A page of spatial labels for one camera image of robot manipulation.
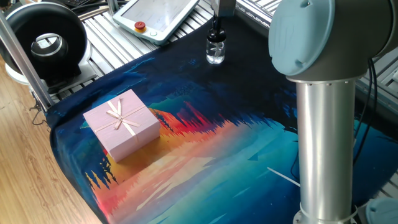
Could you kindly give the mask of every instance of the ribbon bow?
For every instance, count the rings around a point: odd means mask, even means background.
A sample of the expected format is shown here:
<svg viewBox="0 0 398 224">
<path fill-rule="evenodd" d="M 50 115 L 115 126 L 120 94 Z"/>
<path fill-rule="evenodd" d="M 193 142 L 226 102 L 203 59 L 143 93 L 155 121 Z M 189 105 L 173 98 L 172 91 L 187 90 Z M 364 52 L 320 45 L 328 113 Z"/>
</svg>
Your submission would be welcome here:
<svg viewBox="0 0 398 224">
<path fill-rule="evenodd" d="M 109 107 L 111 107 L 112 110 L 109 110 L 109 111 L 107 111 L 106 113 L 107 113 L 108 115 L 110 115 L 110 116 L 116 118 L 117 120 L 112 121 L 112 122 L 110 122 L 110 123 L 108 123 L 108 124 L 105 124 L 104 126 L 102 126 L 102 127 L 98 128 L 97 130 L 95 130 L 95 132 L 97 133 L 98 131 L 101 131 L 102 129 L 107 128 L 107 127 L 111 126 L 112 124 L 115 124 L 115 125 L 113 126 L 113 128 L 117 130 L 117 129 L 119 129 L 120 125 L 123 124 L 123 125 L 126 127 L 126 129 L 130 132 L 130 134 L 131 134 L 132 136 L 135 136 L 136 134 L 135 134 L 135 132 L 131 129 L 130 125 L 131 125 L 131 126 L 135 126 L 135 127 L 139 127 L 139 126 L 141 126 L 141 124 L 138 124 L 138 123 L 129 121 L 129 120 L 127 120 L 126 118 L 124 118 L 124 117 L 122 116 L 121 99 L 118 100 L 118 108 L 117 108 L 117 109 L 113 106 L 113 104 L 112 104 L 110 101 L 108 101 L 107 103 L 108 103 Z M 125 116 L 125 117 L 130 116 L 130 115 L 132 115 L 133 113 L 135 113 L 135 112 L 137 112 L 137 111 L 139 111 L 139 110 L 141 110 L 141 109 L 143 109 L 143 108 L 145 108 L 145 105 L 142 105 L 142 106 L 140 106 L 140 107 L 138 107 L 138 108 L 136 108 L 136 109 L 134 109 L 134 110 L 128 112 L 128 113 L 125 114 L 124 116 Z"/>
<path fill-rule="evenodd" d="M 123 123 L 125 126 L 128 126 L 129 124 L 130 124 L 131 126 L 135 126 L 135 127 L 139 127 L 139 126 L 140 126 L 140 124 L 137 124 L 137 123 L 135 123 L 135 122 L 132 122 L 132 121 L 129 121 L 129 120 L 123 118 L 123 116 L 122 116 L 122 106 L 121 106 L 120 99 L 118 100 L 118 109 L 116 109 L 110 101 L 108 101 L 107 103 L 108 103 L 108 105 L 111 107 L 112 110 L 111 110 L 111 111 L 109 110 L 109 111 L 107 111 L 106 113 L 109 114 L 109 115 L 111 115 L 112 117 L 118 119 L 118 120 L 116 121 L 116 124 L 115 124 L 114 127 L 113 127 L 114 129 L 116 129 L 116 130 L 119 129 L 120 124 L 122 124 L 122 123 Z"/>
</svg>

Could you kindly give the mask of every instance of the pink gift box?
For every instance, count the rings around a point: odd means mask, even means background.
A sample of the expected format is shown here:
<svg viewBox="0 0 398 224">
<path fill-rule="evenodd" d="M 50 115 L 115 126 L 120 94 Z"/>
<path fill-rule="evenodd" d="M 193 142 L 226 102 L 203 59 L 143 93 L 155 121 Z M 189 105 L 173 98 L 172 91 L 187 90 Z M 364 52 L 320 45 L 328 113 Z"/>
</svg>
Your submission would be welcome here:
<svg viewBox="0 0 398 224">
<path fill-rule="evenodd" d="M 159 120 L 132 90 L 83 116 L 115 162 L 160 136 Z"/>
</svg>

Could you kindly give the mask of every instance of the small glass bottle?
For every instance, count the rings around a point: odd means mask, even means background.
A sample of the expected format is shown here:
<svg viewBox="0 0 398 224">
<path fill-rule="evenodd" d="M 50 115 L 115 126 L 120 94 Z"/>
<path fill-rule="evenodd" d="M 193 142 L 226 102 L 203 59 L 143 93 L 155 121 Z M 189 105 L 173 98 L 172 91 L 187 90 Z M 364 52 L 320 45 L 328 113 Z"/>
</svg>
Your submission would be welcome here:
<svg viewBox="0 0 398 224">
<path fill-rule="evenodd" d="M 207 35 L 206 59 L 211 64 L 220 64 L 225 59 L 225 30 L 221 28 L 221 19 L 213 18 L 213 28 Z"/>
</svg>

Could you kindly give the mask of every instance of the silver metal cylinder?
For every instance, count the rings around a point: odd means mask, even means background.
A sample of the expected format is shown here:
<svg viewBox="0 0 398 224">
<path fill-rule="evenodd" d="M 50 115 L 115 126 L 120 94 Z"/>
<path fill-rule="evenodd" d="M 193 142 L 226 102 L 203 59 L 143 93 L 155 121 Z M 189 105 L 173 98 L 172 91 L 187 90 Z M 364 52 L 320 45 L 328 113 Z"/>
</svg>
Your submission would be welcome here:
<svg viewBox="0 0 398 224">
<path fill-rule="evenodd" d="M 297 83 L 301 203 L 312 217 L 301 223 L 351 215 L 354 100 L 354 80 Z"/>
<path fill-rule="evenodd" d="M 108 6 L 109 6 L 109 13 L 111 16 L 113 16 L 118 10 L 119 10 L 119 5 L 117 0 L 107 0 L 108 1 Z"/>
<path fill-rule="evenodd" d="M 17 40 L 14 31 L 11 29 L 4 17 L 4 14 L 0 12 L 0 39 L 6 46 L 7 50 L 11 54 L 18 68 L 22 74 L 25 75 L 27 81 L 31 85 L 33 92 L 35 93 L 37 100 L 40 101 L 41 105 L 47 110 L 51 107 L 54 102 L 52 101 L 47 89 L 44 87 L 40 80 L 35 68 L 28 59 L 24 49 Z"/>
</svg>

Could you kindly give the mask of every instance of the red emergency stop button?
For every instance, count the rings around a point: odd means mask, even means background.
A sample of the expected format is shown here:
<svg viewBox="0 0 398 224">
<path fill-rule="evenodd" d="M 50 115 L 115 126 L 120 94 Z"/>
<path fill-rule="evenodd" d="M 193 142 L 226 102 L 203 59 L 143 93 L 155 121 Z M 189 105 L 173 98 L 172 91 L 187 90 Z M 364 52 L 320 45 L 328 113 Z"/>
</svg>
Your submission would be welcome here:
<svg viewBox="0 0 398 224">
<path fill-rule="evenodd" d="M 137 32 L 145 32 L 145 30 L 147 29 L 145 22 L 136 22 L 134 27 L 136 28 Z"/>
</svg>

